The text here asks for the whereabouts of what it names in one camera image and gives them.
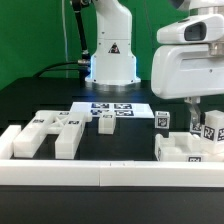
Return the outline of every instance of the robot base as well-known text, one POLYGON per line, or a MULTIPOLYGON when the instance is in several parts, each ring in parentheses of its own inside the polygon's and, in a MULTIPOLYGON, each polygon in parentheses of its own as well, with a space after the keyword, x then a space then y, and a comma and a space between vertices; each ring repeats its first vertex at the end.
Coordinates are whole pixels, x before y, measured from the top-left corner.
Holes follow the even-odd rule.
POLYGON ((162 162, 224 162, 222 153, 209 153, 197 135, 185 132, 171 132, 169 138, 156 135, 155 155, 162 162))
POLYGON ((86 78, 86 87, 91 89, 96 89, 100 91, 105 92, 126 92, 129 90, 136 90, 140 88, 140 79, 136 79, 133 82, 130 82, 130 84, 124 84, 124 85, 112 85, 112 84, 100 84, 94 82, 93 79, 86 78))

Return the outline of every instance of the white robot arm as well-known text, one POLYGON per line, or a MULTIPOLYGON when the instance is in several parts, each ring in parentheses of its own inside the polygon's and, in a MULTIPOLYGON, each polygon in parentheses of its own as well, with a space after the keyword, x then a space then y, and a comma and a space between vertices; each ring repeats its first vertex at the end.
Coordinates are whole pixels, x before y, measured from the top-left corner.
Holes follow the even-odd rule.
POLYGON ((118 0, 92 0, 97 15, 97 50, 91 58, 87 86, 101 90, 133 87, 136 57, 131 51, 132 15, 118 0))
POLYGON ((152 90, 164 99, 224 93, 224 0, 192 0, 189 9, 158 31, 166 46, 154 56, 152 90))

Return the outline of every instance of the white cube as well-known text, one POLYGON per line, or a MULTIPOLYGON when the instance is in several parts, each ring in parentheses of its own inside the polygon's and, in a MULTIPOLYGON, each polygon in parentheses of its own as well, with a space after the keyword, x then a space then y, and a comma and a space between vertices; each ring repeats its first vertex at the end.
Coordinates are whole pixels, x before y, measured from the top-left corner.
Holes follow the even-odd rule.
POLYGON ((103 112, 99 118, 99 134, 110 134, 114 133, 116 126, 116 113, 115 112, 103 112))
POLYGON ((156 111, 155 128, 169 129, 170 113, 165 111, 156 111))
POLYGON ((203 149, 211 154, 224 152, 224 113, 214 110, 206 113, 201 134, 203 149))

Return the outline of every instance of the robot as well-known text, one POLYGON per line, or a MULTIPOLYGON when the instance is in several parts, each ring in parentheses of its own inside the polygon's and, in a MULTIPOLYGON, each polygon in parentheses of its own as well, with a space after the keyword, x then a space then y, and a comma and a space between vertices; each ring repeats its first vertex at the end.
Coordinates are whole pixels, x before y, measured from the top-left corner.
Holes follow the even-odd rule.
POLYGON ((224 161, 224 114, 201 113, 201 96, 224 93, 224 0, 169 0, 188 18, 160 29, 154 56, 152 90, 163 99, 185 98, 191 132, 202 125, 201 137, 190 133, 156 136, 161 161, 224 161))
POLYGON ((131 51, 130 11, 118 0, 72 0, 71 3, 76 16, 92 3, 96 8, 97 50, 91 57, 91 73, 85 79, 86 86, 104 91, 124 91, 138 86, 136 57, 131 51))

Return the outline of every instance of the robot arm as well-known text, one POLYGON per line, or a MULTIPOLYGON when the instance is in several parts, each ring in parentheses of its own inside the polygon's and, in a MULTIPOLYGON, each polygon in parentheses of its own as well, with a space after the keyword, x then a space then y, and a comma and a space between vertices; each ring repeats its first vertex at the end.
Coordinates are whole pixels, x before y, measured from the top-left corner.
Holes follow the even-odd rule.
POLYGON ((190 16, 158 31, 165 46, 154 56, 152 90, 163 99, 186 98, 197 123, 200 96, 224 93, 224 0, 169 1, 190 16))

